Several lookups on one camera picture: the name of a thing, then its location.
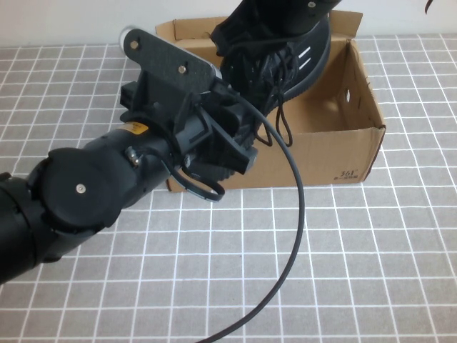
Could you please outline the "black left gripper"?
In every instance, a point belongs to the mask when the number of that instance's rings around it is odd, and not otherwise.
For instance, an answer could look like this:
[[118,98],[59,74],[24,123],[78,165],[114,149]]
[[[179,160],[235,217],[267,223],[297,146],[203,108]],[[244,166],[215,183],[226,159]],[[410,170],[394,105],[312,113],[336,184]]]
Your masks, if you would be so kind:
[[245,174],[253,165],[258,123],[243,104],[185,101],[170,111],[174,167],[204,164],[205,176]]

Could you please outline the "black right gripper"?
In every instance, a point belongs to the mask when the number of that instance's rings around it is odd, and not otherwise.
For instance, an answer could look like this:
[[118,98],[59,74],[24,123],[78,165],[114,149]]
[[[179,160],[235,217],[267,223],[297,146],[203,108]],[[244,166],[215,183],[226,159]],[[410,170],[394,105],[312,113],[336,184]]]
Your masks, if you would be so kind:
[[244,0],[229,17],[217,24],[211,33],[217,54],[228,54],[232,48],[257,41],[265,34],[255,1]]

